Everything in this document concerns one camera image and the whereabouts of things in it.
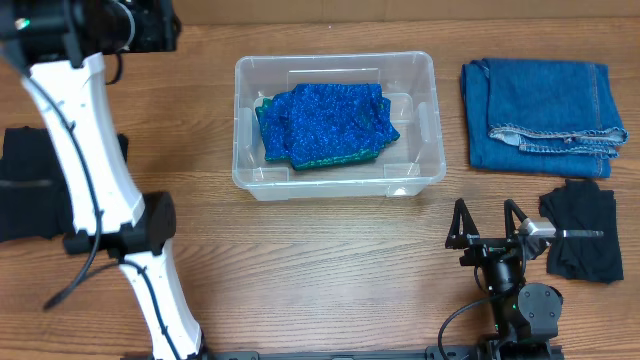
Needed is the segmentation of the black garment with stripe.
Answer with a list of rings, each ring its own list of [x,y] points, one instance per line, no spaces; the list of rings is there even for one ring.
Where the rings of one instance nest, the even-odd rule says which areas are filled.
[[[129,139],[126,135],[119,133],[117,135],[117,140],[119,143],[119,147],[123,156],[124,161],[128,160],[128,147],[129,147]]]

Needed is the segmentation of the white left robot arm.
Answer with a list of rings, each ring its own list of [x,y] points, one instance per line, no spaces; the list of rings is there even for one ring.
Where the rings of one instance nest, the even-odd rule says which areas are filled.
[[[203,359],[204,335],[173,254],[176,212],[166,192],[142,193],[124,160],[107,97],[105,58],[173,52],[181,23],[170,0],[6,0],[1,52],[21,75],[70,195],[70,254],[106,251],[130,282],[155,359]]]

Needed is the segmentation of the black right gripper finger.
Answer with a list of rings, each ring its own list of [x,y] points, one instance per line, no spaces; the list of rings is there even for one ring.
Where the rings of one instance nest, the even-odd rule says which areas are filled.
[[[447,249],[465,249],[479,238],[479,231],[462,198],[456,200],[453,219],[445,241]]]
[[[504,201],[505,234],[507,238],[511,238],[516,232],[514,218],[523,223],[527,219],[527,215],[512,199],[507,199]]]

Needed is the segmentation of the sparkly blue green fabric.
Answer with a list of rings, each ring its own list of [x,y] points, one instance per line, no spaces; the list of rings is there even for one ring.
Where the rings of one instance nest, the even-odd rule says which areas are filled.
[[[375,159],[400,138],[378,84],[298,84],[255,113],[265,159],[297,171]]]

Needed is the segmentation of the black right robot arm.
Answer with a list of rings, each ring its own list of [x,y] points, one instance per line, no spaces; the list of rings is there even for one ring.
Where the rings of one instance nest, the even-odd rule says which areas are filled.
[[[504,216],[505,236],[483,238],[464,201],[455,202],[445,247],[462,250],[460,265],[483,275],[476,284],[485,288],[486,297],[452,316],[491,306],[495,333],[475,346],[478,359],[557,359],[561,354],[550,340],[558,335],[563,297],[555,288],[525,278],[526,264],[544,253],[557,230],[546,218],[528,217],[512,200],[504,202]]]

